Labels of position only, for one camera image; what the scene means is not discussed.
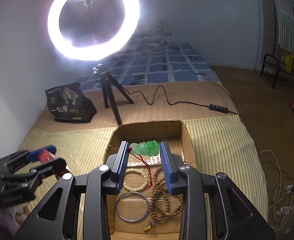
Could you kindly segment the left hand in fuzzy glove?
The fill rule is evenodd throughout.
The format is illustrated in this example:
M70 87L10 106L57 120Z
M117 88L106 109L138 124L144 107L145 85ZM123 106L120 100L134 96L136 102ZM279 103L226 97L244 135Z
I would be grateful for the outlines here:
M26 204L0 208L0 228L14 236L29 214Z

